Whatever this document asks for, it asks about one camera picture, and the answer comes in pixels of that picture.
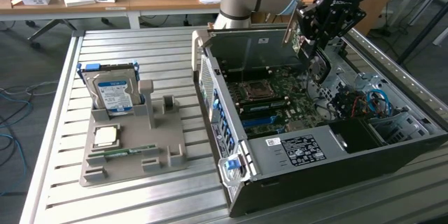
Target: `desk leg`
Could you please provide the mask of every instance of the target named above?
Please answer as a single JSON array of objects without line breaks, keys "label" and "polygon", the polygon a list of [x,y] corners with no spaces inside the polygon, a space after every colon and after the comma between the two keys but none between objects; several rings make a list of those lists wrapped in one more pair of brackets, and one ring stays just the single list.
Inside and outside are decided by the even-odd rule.
[{"label": "desk leg", "polygon": [[139,17],[140,17],[140,11],[132,10],[132,11],[128,12],[131,29],[140,29]]}]

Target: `barcode label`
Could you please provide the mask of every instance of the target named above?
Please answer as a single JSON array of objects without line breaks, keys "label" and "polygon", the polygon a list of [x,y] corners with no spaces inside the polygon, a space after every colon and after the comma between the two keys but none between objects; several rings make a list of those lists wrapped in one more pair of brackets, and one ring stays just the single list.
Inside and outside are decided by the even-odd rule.
[{"label": "barcode label", "polygon": [[268,144],[268,146],[278,145],[278,144],[280,144],[280,143],[282,143],[282,142],[280,142],[280,137],[267,139],[267,144]]}]

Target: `ventilation grille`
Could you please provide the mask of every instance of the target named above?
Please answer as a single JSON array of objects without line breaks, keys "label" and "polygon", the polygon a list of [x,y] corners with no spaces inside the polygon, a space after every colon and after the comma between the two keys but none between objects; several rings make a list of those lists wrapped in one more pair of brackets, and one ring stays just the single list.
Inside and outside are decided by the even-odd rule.
[{"label": "ventilation grille", "polygon": [[208,70],[208,65],[207,65],[207,58],[203,57],[202,59],[202,91],[204,95],[204,99],[208,105],[208,108],[212,107],[214,103],[214,81],[212,81],[212,76],[211,76],[211,71]]}]

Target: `blue hard drive label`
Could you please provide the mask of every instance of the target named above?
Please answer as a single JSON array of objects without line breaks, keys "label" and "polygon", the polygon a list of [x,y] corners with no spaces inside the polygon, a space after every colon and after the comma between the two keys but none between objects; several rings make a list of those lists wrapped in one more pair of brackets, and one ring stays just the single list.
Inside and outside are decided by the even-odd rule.
[{"label": "blue hard drive label", "polygon": [[282,140],[282,145],[294,166],[310,164],[326,159],[323,150],[312,135]]},{"label": "blue hard drive label", "polygon": [[131,95],[127,93],[127,81],[100,82],[98,85],[106,108],[112,112],[126,112],[132,109]]}]

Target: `sticker label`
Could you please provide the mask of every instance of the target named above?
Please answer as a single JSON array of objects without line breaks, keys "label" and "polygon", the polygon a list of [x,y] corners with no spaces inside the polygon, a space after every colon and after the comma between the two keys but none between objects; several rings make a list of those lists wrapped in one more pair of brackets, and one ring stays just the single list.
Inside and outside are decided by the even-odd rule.
[{"label": "sticker label", "polygon": [[126,7],[106,7],[106,10],[126,10]]},{"label": "sticker label", "polygon": [[278,144],[280,144],[280,143],[282,143],[282,141],[280,141],[280,138],[279,138],[279,137],[267,139],[267,144],[268,144],[268,146],[278,145]]},{"label": "sticker label", "polygon": [[266,44],[270,42],[270,38],[260,38],[259,39],[259,44]]},{"label": "sticker label", "polygon": [[271,107],[279,107],[286,105],[286,101],[271,103]]},{"label": "sticker label", "polygon": [[255,107],[255,108],[251,108],[251,111],[255,111],[255,110],[266,110],[268,109],[270,106],[260,106],[260,107]]},{"label": "sticker label", "polygon": [[282,140],[282,145],[294,166],[327,159],[312,135]]},{"label": "sticker label", "polygon": [[123,112],[132,109],[131,95],[127,93],[126,81],[100,82],[98,85],[106,108],[112,112]]}]

